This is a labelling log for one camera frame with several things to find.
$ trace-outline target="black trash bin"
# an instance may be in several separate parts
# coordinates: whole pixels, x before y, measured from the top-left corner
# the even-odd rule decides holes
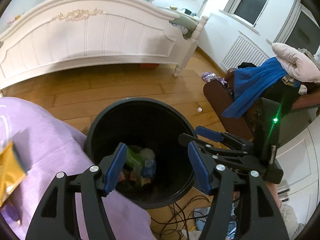
[[[144,209],[164,207],[182,198],[194,182],[187,148],[178,142],[182,133],[196,136],[190,123],[172,107],[153,99],[128,98],[97,116],[88,133],[86,153],[99,164],[120,142],[152,149],[156,154],[154,181],[140,190],[116,189]]]

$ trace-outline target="gold ornate carving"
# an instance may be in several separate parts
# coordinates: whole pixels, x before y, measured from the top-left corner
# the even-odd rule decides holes
[[[68,12],[67,15],[60,13],[59,15],[53,17],[53,20],[66,20],[67,22],[75,22],[88,19],[90,16],[96,16],[97,14],[103,14],[103,10],[98,10],[97,8],[95,8],[93,11],[78,9]]]

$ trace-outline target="drawer handle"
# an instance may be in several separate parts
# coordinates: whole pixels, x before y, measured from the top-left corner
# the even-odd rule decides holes
[[[281,195],[281,194],[283,194],[283,193],[287,193],[287,192],[289,192],[289,191],[290,191],[290,189],[288,188],[288,189],[286,189],[286,190],[280,191],[280,192],[278,193],[278,195]]]

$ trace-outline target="footboard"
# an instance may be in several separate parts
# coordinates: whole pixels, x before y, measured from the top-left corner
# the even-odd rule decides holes
[[[142,0],[47,0],[0,35],[0,89],[88,65],[183,64],[196,41],[177,17]]]

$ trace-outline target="yellow package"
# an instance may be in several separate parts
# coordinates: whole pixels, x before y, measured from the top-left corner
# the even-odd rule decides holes
[[[0,207],[27,176],[13,142],[0,153]]]

